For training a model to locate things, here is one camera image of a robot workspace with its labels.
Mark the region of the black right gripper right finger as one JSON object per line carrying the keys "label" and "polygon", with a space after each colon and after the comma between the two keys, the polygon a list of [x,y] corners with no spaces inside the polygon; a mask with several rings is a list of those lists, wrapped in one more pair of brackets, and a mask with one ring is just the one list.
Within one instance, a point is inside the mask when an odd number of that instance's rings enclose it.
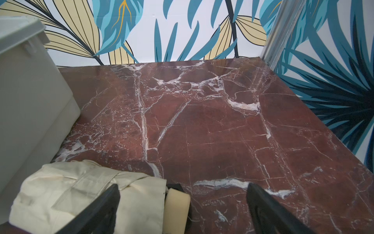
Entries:
{"label": "black right gripper right finger", "polygon": [[255,183],[249,183],[246,201],[256,234],[314,233]]}

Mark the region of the right aluminium corner post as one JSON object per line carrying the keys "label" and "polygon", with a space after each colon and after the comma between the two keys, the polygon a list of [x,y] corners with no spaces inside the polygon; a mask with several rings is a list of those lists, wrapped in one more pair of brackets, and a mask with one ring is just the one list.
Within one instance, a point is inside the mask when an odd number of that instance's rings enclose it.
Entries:
{"label": "right aluminium corner post", "polygon": [[282,1],[275,17],[269,38],[262,51],[261,59],[275,71],[280,56],[291,36],[306,0]]}

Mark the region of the beige umbrella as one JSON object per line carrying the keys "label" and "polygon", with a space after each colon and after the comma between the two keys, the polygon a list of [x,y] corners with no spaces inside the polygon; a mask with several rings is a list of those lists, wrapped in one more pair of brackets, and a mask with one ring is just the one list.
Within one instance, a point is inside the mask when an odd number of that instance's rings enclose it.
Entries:
{"label": "beige umbrella", "polygon": [[183,234],[191,197],[180,184],[119,171],[91,160],[46,164],[24,180],[9,223],[31,234],[54,234],[116,185],[116,234]]}

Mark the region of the white plastic storage box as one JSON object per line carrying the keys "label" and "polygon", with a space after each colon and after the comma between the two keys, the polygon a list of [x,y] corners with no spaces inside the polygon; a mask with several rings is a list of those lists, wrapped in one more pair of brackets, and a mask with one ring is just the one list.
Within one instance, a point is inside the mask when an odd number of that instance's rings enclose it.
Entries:
{"label": "white plastic storage box", "polygon": [[38,18],[1,17],[1,223],[22,182],[52,160],[80,115],[48,42]]}

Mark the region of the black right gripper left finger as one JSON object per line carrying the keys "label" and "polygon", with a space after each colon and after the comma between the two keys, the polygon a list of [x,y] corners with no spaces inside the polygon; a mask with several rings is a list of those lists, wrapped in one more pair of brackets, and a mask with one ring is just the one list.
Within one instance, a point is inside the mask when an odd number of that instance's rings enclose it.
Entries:
{"label": "black right gripper left finger", "polygon": [[119,202],[118,185],[113,184],[58,233],[113,234]]}

